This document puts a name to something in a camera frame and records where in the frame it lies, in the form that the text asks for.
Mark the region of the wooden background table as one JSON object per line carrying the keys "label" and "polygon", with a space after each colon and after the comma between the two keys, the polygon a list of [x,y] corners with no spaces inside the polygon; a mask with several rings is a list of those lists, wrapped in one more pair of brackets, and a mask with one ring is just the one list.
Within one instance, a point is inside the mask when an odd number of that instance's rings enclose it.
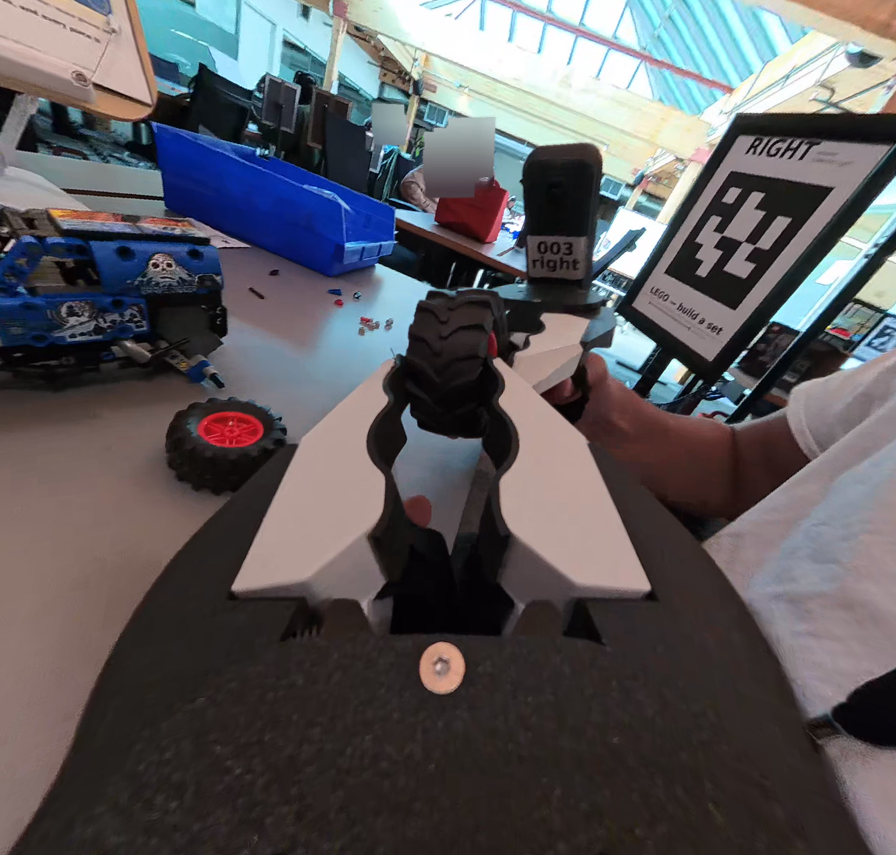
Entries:
{"label": "wooden background table", "polygon": [[437,223],[432,214],[402,209],[395,210],[394,214],[397,231],[442,246],[487,270],[503,273],[514,279],[524,279],[527,275],[525,253],[516,248],[515,240],[507,231],[499,230],[494,242],[481,243]]}

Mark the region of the blue plastic bin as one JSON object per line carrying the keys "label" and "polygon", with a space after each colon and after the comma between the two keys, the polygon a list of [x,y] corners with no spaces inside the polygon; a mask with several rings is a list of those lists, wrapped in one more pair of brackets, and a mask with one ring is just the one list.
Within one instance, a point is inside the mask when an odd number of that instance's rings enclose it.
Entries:
{"label": "blue plastic bin", "polygon": [[169,210],[327,277],[392,253],[388,205],[248,146],[152,130]]}

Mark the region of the red tote bag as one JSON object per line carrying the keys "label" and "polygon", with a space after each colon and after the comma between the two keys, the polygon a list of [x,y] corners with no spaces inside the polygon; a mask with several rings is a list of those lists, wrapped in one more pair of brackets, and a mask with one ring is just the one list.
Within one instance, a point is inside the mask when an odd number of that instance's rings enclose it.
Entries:
{"label": "red tote bag", "polygon": [[435,222],[480,244],[496,242],[502,227],[509,193],[494,178],[476,183],[472,196],[441,197]]}

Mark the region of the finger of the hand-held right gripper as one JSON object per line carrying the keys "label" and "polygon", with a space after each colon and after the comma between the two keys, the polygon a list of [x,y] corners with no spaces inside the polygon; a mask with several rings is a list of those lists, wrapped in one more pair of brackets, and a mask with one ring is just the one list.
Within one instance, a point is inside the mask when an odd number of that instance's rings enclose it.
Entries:
{"label": "finger of the hand-held right gripper", "polygon": [[543,313],[542,329],[529,334],[512,358],[513,372],[535,392],[570,379],[583,355],[581,344],[590,321],[579,315]]}
{"label": "finger of the hand-held right gripper", "polygon": [[494,357],[513,359],[530,338],[544,331],[539,302],[502,302],[494,320]]}

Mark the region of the scattered small toy pieces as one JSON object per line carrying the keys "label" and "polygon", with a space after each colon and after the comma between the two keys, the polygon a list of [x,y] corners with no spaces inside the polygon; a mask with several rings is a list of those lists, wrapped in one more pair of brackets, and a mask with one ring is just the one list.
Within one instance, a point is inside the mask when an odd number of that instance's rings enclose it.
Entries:
{"label": "scattered small toy pieces", "polygon": [[304,339],[331,326],[354,331],[384,325],[394,309],[378,304],[389,298],[397,278],[397,272],[383,266],[339,278],[282,266],[276,275],[256,276],[240,293],[245,296],[245,315],[266,331]]}

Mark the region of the person's white shirt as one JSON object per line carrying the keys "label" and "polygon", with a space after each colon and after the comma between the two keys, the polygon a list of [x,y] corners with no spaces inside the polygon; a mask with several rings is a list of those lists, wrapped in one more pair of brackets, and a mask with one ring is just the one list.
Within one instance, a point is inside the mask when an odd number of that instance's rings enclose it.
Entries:
{"label": "person's white shirt", "polygon": [[804,383],[808,463],[704,548],[775,651],[805,719],[895,665],[895,356]]}

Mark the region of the black toy wheel red rim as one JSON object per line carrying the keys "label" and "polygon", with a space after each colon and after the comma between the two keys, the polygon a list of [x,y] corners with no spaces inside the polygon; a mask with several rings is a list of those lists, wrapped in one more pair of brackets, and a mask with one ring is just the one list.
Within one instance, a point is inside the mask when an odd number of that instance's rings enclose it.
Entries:
{"label": "black toy wheel red rim", "polygon": [[504,302],[490,289],[432,289],[409,326],[402,366],[409,411],[434,435],[484,434],[493,393],[492,361],[507,353]]}
{"label": "black toy wheel red rim", "polygon": [[237,398],[194,402],[174,414],[165,437],[168,468],[194,491],[238,491],[287,445],[280,416]]}

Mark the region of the black framed sign on stand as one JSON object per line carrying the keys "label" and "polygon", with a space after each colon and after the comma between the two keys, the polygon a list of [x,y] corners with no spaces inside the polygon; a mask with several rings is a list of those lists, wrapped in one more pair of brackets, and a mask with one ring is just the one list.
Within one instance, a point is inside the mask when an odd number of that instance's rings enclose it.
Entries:
{"label": "black framed sign on stand", "polygon": [[617,314],[655,345],[634,391],[672,361],[715,383],[894,177],[893,114],[741,113]]}

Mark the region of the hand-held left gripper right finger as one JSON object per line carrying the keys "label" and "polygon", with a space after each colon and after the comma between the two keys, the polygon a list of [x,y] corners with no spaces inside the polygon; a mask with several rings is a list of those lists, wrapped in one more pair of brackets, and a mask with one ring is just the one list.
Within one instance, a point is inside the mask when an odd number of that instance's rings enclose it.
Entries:
{"label": "hand-held left gripper right finger", "polygon": [[495,474],[481,517],[481,569],[511,601],[502,632],[532,604],[561,621],[577,602],[641,600],[651,583],[588,442],[503,360],[483,447]]}

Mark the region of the printed instruction sheet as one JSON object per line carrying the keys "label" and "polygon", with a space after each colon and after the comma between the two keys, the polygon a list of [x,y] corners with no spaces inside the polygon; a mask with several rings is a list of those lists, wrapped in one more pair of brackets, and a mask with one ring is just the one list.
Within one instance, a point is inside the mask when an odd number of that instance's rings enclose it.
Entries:
{"label": "printed instruction sheet", "polygon": [[141,74],[127,0],[1,0],[1,33],[106,86],[130,87],[131,65]]}

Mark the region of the person's right hand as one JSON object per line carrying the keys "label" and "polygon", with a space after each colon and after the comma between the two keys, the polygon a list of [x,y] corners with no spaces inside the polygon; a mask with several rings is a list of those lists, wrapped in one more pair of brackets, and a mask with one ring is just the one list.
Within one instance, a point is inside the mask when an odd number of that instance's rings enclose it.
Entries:
{"label": "person's right hand", "polygon": [[631,432],[632,405],[638,398],[617,379],[606,361],[594,352],[585,352],[574,374],[553,385],[542,398],[566,417],[590,444],[610,447]]}

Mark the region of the person's right forearm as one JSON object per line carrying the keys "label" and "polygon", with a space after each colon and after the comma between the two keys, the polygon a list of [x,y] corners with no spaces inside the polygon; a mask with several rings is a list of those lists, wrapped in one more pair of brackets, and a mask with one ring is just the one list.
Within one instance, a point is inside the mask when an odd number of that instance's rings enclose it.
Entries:
{"label": "person's right forearm", "polygon": [[726,425],[661,411],[618,382],[612,391],[605,447],[685,513],[734,520],[810,462],[784,411]]}

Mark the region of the blue toy monster truck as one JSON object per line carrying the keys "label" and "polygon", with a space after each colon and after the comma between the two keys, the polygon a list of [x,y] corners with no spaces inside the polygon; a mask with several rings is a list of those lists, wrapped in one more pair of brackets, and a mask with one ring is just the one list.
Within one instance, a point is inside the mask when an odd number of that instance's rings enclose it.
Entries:
{"label": "blue toy monster truck", "polygon": [[194,222],[2,207],[1,367],[42,379],[124,364],[222,390],[218,249]]}

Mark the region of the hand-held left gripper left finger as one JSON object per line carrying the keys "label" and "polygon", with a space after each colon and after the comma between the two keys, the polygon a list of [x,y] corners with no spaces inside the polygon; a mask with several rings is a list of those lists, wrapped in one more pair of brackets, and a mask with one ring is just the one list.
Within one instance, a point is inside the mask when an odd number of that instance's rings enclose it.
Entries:
{"label": "hand-held left gripper left finger", "polygon": [[399,359],[384,362],[300,440],[232,582],[239,600],[303,600],[323,612],[347,601],[376,634],[416,526],[393,476],[407,443]]}

